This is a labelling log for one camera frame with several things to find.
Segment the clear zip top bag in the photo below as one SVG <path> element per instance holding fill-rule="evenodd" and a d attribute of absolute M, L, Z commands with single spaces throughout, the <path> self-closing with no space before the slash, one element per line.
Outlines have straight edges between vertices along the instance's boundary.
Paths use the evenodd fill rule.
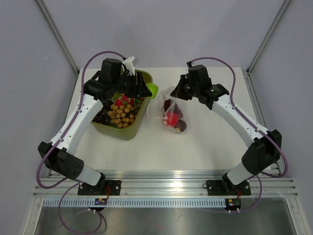
<path fill-rule="evenodd" d="M 179 132 L 176 130 L 176 127 L 170 127 L 165 125 L 165 114 L 169 111 L 174 112 L 176 109 L 181 109 L 183 113 L 183 118 L 181 120 L 184 120 L 187 124 L 187 115 L 185 112 L 185 106 L 184 103 L 182 103 L 182 100 L 178 98 L 174 98 L 170 96 L 170 93 L 174 90 L 175 87 L 169 87 L 165 90 L 159 90 L 156 97 L 152 99 L 150 104 L 147 107 L 147 115 L 150 117 L 153 121 L 157 122 L 158 124 L 161 124 L 164 129 L 170 130 L 172 132 L 178 132 L 178 133 L 183 133 Z M 163 109 L 164 101 L 167 99 L 172 100 L 172 105 L 170 108 L 165 112 Z"/>

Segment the red apple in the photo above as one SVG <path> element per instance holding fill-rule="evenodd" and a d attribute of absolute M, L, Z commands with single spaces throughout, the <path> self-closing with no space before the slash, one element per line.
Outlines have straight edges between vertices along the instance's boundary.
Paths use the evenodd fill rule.
<path fill-rule="evenodd" d="M 170 127 L 175 127 L 178 124 L 178 115 L 172 111 L 165 114 L 165 125 Z"/>

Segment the dark purple mangosteen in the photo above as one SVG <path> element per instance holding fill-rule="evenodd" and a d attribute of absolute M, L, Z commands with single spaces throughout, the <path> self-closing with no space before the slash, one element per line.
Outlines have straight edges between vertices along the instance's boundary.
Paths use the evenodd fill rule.
<path fill-rule="evenodd" d="M 179 132 L 184 132 L 186 130 L 187 124 L 184 120 L 179 120 L 176 130 Z"/>

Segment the olive green plastic bin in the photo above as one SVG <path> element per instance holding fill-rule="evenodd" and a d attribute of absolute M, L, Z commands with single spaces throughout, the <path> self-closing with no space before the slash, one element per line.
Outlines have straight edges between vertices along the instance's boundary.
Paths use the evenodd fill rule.
<path fill-rule="evenodd" d="M 136 70 L 135 74 L 137 72 L 143 73 L 144 81 L 146 83 L 148 83 L 148 82 L 152 83 L 153 79 L 149 73 L 147 73 L 145 71 L 141 71 L 141 70 Z M 123 94 L 114 94 L 113 97 L 101 96 L 101 101 L 103 101 L 103 106 L 105 104 L 108 104 L 109 102 L 114 104 L 116 99 L 122 95 Z M 112 124 L 103 125 L 103 124 L 96 123 L 96 122 L 92 121 L 91 123 L 93 124 L 93 126 L 95 127 L 95 129 L 99 133 L 109 135 L 111 137 L 118 138 L 121 140 L 130 140 L 137 134 L 140 123 L 141 123 L 143 116 L 144 116 L 144 111 L 147 110 L 147 106 L 149 104 L 149 98 L 138 98 L 138 97 L 129 97 L 129 96 L 127 96 L 127 97 L 128 98 L 134 98 L 134 107 L 137 110 L 137 117 L 136 117 L 134 124 L 132 124 L 128 128 L 118 129 L 116 127 L 113 127 Z"/>

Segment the red grape bunch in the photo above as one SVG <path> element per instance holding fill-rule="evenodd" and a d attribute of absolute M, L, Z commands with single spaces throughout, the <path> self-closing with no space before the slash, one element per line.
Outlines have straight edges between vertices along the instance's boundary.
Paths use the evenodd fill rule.
<path fill-rule="evenodd" d="M 174 110 L 174 113 L 177 115 L 178 120 L 183 118 L 183 113 L 182 113 L 181 109 Z"/>

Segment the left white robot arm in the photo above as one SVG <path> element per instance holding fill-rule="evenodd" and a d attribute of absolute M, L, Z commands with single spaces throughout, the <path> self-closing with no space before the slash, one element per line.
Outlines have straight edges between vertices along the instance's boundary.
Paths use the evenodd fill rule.
<path fill-rule="evenodd" d="M 66 179 L 87 184 L 95 195 L 105 191 L 105 176 L 85 165 L 83 160 L 75 157 L 75 153 L 91 121 L 115 94 L 124 94 L 128 98 L 152 96 L 142 72 L 135 70 L 136 62 L 134 56 L 123 61 L 106 58 L 101 69 L 90 80 L 82 82 L 76 108 L 50 142 L 41 142 L 38 147 L 42 160 L 37 175 L 45 166 Z"/>

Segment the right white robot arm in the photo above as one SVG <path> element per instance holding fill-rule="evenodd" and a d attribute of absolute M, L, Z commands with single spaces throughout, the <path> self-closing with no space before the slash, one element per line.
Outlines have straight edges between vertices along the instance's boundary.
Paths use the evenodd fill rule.
<path fill-rule="evenodd" d="M 197 98 L 222 117 L 244 141 L 247 150 L 241 162 L 222 177 L 224 192 L 233 194 L 239 189 L 240 183 L 258 175 L 280 159 L 280 132 L 269 131 L 247 115 L 223 85 L 212 83 L 205 66 L 192 66 L 187 74 L 182 74 L 171 96 L 182 100 Z"/>

